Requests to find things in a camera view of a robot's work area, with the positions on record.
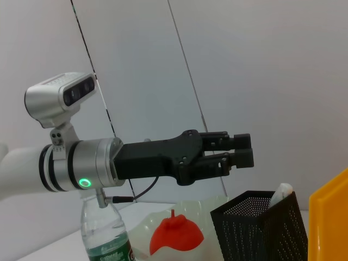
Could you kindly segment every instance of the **cable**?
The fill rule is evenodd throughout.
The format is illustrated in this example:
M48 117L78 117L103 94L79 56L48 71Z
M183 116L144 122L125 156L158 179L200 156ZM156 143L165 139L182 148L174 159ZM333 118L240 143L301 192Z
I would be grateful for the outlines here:
M137 200L139 197L144 196L144 194L146 194L150 189L153 188L153 186L156 184L156 182L158 181L159 177L156 177L154 179L154 181L152 182L152 184L145 189L142 193L140 193L139 195L135 196L135 197L121 197L121 196L115 196L113 197L113 203L126 203L126 202L133 202L134 200Z

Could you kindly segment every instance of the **black mesh basket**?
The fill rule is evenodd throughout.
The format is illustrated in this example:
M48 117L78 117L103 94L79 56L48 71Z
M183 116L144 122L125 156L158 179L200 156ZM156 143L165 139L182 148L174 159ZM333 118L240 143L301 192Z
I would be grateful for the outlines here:
M225 261L305 261L308 239L296 195L268 209L274 191L247 191L211 212Z

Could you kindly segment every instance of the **yellow bin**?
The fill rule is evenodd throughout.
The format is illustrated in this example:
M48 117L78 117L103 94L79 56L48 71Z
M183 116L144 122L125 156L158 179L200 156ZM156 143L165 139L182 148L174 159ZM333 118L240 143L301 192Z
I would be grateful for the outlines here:
M348 169L309 199L309 261L348 261Z

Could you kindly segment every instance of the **white table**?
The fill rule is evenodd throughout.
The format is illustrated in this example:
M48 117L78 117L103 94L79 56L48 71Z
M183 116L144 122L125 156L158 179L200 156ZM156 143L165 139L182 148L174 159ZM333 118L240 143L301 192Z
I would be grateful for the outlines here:
M170 208L173 204L162 203L135 203L120 210L127 230L133 229L149 213L160 212ZM308 234L308 211L301 211L304 225ZM18 261L87 261L80 231L72 233Z

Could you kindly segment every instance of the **red plastic toy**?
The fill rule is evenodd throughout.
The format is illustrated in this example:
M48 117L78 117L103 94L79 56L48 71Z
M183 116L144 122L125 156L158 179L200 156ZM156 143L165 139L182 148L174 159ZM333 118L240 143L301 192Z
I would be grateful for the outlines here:
M198 226L184 215L175 216L172 209L171 217L162 220L154 231L150 242L150 254L154 254L163 246L180 251L192 250L200 245L204 236Z

